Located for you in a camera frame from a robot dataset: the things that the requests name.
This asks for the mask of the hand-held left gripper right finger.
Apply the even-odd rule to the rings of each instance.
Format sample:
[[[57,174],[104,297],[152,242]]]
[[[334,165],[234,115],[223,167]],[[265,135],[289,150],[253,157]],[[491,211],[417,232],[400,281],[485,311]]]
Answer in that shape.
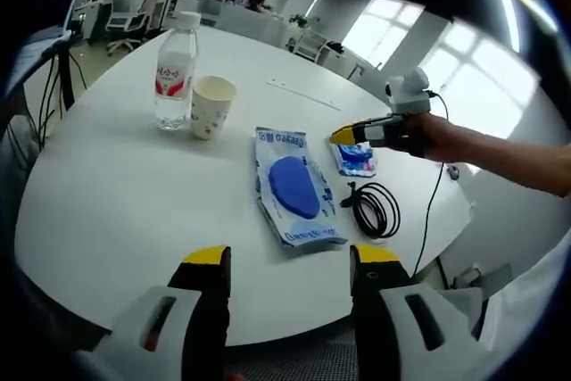
[[[350,257],[361,380],[462,380],[487,355],[474,336],[480,289],[417,283],[384,247],[354,244]]]

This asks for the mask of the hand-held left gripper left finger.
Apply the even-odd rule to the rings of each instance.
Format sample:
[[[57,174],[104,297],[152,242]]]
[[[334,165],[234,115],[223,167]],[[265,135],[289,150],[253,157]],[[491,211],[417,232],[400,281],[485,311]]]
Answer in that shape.
[[[89,380],[221,380],[229,326],[231,249],[206,247],[180,262],[75,359]]]

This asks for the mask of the person's right hand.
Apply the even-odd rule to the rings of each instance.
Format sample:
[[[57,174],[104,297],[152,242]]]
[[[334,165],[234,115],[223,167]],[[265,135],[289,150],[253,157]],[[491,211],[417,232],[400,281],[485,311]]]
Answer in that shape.
[[[418,158],[435,162],[452,162],[455,148],[455,126],[431,113],[404,118],[406,133],[404,150]]]

